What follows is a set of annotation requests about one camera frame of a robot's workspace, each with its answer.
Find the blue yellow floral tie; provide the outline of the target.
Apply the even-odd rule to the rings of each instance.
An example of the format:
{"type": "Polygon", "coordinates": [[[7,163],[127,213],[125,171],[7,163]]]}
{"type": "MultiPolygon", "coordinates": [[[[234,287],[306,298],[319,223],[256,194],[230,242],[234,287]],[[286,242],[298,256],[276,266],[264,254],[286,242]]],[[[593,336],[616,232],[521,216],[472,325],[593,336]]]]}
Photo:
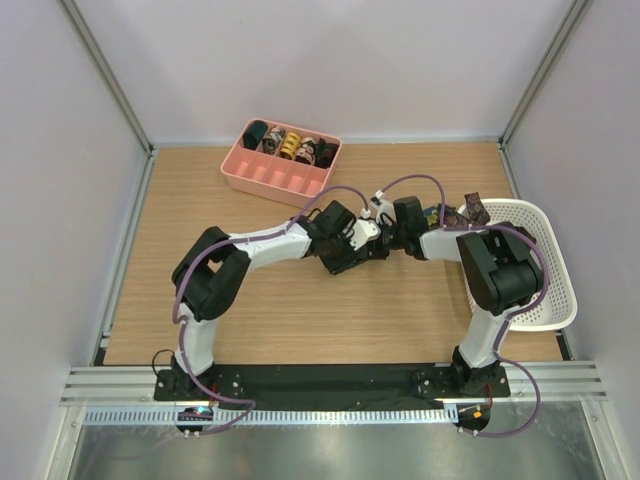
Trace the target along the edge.
{"type": "Polygon", "coordinates": [[[441,227],[440,210],[440,204],[427,207],[423,210],[423,215],[429,231],[439,229],[441,227]]]}

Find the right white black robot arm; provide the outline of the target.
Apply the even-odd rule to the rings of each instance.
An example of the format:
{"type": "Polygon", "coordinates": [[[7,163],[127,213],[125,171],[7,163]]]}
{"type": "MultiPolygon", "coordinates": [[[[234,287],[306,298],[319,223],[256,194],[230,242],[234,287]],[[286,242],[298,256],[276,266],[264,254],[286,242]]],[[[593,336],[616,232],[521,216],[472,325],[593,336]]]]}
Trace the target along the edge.
{"type": "Polygon", "coordinates": [[[497,373],[509,320],[545,282],[531,254],[534,242],[508,222],[491,225],[478,194],[467,194],[465,201],[464,215],[441,204],[427,215],[415,196],[389,202],[378,191],[371,198],[381,229],[381,258],[403,250],[417,260],[462,265],[475,307],[467,334],[452,354],[449,378],[456,392],[475,396],[497,373]]]}

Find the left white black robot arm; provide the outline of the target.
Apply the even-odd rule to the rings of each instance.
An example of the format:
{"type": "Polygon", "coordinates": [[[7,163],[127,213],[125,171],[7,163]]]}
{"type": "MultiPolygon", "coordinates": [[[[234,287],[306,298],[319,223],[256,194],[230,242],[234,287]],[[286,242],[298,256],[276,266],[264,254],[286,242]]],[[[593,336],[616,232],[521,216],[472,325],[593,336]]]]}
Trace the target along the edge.
{"type": "Polygon", "coordinates": [[[332,274],[367,258],[381,234],[368,210],[356,217],[337,201],[315,214],[297,215],[272,228],[229,234],[205,229],[172,273],[176,287],[173,321],[181,325],[177,388],[191,400],[212,386],[213,344],[219,319],[231,308],[246,276],[288,260],[317,257],[332,274]]]}

